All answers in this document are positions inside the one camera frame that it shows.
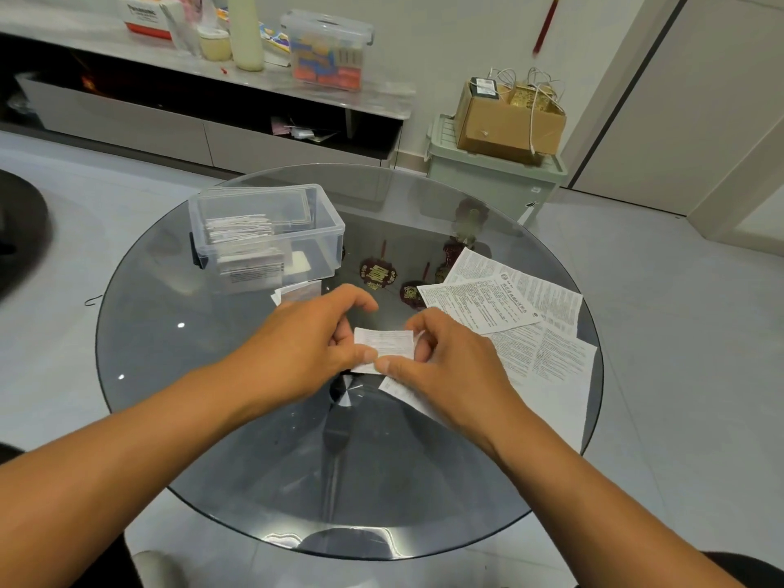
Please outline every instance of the light green storage box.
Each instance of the light green storage box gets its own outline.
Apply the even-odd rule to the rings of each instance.
[[[460,150],[455,122],[444,114],[436,118],[428,137],[428,178],[482,200],[521,225],[536,216],[568,177],[560,155],[545,157],[541,167],[529,167]]]

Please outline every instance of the door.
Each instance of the door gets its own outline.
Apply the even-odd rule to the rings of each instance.
[[[572,182],[688,215],[784,116],[784,0],[688,0]]]

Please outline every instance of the glass tabletop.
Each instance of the glass tabletop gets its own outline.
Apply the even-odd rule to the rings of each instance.
[[[397,272],[374,291],[375,314],[354,326],[400,329],[416,313],[402,289],[446,274],[456,239],[527,274],[578,291],[530,232],[478,200],[424,177],[353,165],[299,165],[223,185],[318,183],[346,223],[343,265],[323,281],[363,286],[361,263]],[[194,263],[187,203],[128,251],[103,297],[96,359],[115,412],[240,346],[274,308],[271,291],[215,295]],[[583,303],[578,336],[599,346]],[[460,435],[378,390],[380,375],[327,384],[304,402],[241,427],[171,484],[197,511],[251,537],[329,557],[422,557],[484,539],[530,512],[515,487]],[[583,451],[601,406],[601,348],[593,365]]]

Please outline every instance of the plastic container with orange items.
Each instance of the plastic container with orange items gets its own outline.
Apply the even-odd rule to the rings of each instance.
[[[365,47],[373,45],[373,25],[316,12],[289,10],[281,17],[289,36],[294,78],[358,91]]]

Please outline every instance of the marble countertop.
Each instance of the marble countertop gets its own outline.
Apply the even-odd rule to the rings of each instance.
[[[411,117],[415,93],[413,85],[365,80],[361,91],[348,92],[299,82],[293,78],[289,68],[269,63],[263,72],[245,72],[237,68],[234,62],[209,62],[185,51],[178,51],[169,40],[131,33],[119,18],[57,8],[38,0],[0,0],[0,33],[174,69],[367,114],[398,120]]]

